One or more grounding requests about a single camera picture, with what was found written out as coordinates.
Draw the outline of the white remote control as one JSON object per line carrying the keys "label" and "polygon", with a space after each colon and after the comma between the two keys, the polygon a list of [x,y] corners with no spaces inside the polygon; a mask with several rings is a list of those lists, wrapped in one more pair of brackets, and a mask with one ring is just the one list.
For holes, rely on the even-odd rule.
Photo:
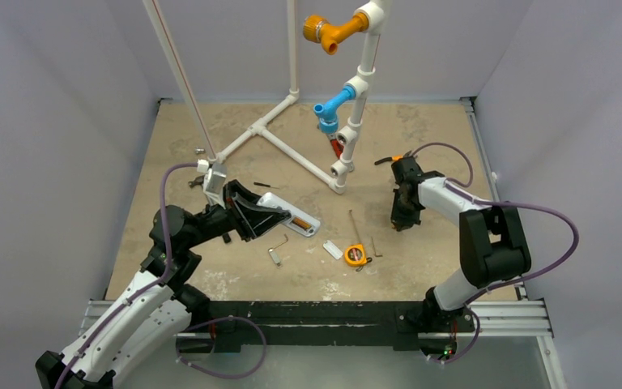
{"label": "white remote control", "polygon": [[283,225],[301,236],[312,237],[321,227],[320,220],[271,192],[266,192],[256,204],[261,207],[287,212],[289,216],[285,219]]}

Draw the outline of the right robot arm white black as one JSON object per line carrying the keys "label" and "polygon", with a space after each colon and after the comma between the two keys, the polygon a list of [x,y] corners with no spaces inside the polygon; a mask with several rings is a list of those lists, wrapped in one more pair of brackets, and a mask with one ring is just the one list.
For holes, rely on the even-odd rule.
{"label": "right robot arm white black", "polygon": [[391,170],[397,187],[390,221],[396,231],[420,224],[425,209],[458,228],[459,268],[425,293],[420,308],[403,315],[405,323],[419,331],[441,330],[478,292],[530,270],[530,251],[516,207],[479,204],[468,192],[450,188],[442,173],[423,171],[413,156],[396,160]]}

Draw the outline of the orange AAA battery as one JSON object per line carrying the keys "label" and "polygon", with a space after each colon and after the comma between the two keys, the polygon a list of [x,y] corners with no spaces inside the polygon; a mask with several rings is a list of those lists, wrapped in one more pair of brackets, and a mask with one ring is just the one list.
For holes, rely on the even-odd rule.
{"label": "orange AAA battery", "polygon": [[313,230],[313,225],[301,218],[298,218],[298,217],[293,218],[292,223],[306,232],[311,232]]}

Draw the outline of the white battery cover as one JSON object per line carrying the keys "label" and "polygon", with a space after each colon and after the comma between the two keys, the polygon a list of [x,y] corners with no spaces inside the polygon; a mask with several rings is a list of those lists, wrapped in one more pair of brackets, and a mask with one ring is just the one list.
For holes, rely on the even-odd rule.
{"label": "white battery cover", "polygon": [[344,252],[330,240],[324,241],[322,247],[335,260],[340,260],[344,256]]}

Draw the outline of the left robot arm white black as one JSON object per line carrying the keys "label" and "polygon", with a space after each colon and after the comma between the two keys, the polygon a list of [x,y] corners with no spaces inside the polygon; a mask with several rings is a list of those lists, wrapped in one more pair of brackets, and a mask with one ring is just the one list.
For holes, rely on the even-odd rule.
{"label": "left robot arm white black", "polygon": [[235,231],[249,242],[300,217],[317,221],[272,193],[257,195],[237,180],[227,183],[220,203],[192,214],[162,205],[155,214],[153,246],[123,294],[63,351],[36,361],[43,388],[112,388],[157,343],[183,329],[215,334],[211,301],[189,285],[202,258],[192,248]]}

